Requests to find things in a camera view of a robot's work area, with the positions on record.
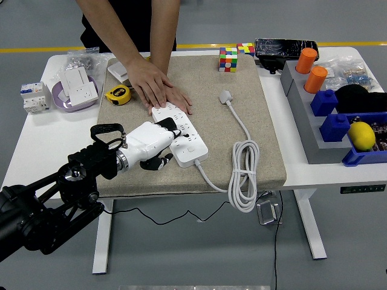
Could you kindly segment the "person's left hand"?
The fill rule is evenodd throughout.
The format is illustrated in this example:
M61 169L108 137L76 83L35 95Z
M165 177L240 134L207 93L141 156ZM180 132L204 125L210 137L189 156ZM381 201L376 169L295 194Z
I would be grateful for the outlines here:
M158 104L158 108L165 108L166 103L169 102L175 105L177 108L181 109L187 115L192 115L192 100L187 94L185 94L179 88L170 87L167 85L164 85L164 91L166 94L166 100L164 101L164 104Z

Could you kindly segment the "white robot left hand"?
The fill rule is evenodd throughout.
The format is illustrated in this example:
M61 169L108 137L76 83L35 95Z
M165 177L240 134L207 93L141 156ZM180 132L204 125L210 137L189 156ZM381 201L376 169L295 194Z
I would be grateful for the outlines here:
M144 122L126 136L127 147L117 151L117 171L126 172L137 163L144 170L160 170L173 158L171 153L164 157L160 154L180 135L171 117Z

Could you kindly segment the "person's right hand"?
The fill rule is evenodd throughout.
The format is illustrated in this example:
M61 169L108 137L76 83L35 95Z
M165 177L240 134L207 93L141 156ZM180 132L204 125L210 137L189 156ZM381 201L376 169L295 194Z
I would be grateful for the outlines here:
M151 55L147 61L141 55L122 62L128 75L129 82L140 97L142 103L159 108L166 104L166 87L173 87L167 77L169 60L165 61Z

